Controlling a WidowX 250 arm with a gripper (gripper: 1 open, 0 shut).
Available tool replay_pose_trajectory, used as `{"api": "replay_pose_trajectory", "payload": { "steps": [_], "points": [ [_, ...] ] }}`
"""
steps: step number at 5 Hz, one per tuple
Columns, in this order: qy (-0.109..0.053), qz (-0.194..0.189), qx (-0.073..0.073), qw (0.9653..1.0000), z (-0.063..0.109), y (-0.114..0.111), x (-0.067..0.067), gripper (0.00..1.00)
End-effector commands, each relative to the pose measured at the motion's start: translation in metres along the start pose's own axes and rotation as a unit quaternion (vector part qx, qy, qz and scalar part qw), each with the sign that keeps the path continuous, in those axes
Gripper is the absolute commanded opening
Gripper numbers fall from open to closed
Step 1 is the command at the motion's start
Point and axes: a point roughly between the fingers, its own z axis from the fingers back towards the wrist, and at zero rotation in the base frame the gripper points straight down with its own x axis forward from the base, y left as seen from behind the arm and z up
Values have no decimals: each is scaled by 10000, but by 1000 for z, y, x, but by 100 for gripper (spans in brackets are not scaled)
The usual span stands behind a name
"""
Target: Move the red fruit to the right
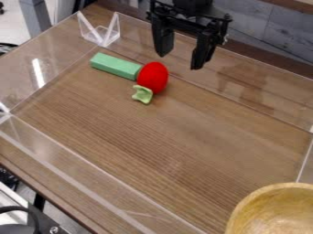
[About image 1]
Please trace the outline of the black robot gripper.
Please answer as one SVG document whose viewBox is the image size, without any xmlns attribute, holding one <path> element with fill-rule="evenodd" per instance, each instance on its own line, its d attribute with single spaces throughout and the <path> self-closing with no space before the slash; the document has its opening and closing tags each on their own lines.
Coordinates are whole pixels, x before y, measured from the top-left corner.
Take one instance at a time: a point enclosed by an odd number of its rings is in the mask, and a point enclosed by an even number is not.
<svg viewBox="0 0 313 234">
<path fill-rule="evenodd" d="M 214 0 L 150 0 L 147 20 L 152 23 L 156 52 L 161 57 L 174 48 L 177 30 L 190 35 L 200 34 L 193 50 L 192 69 L 201 69 L 212 60 L 217 44 L 226 43 L 233 17 L 213 2 Z"/>
</svg>

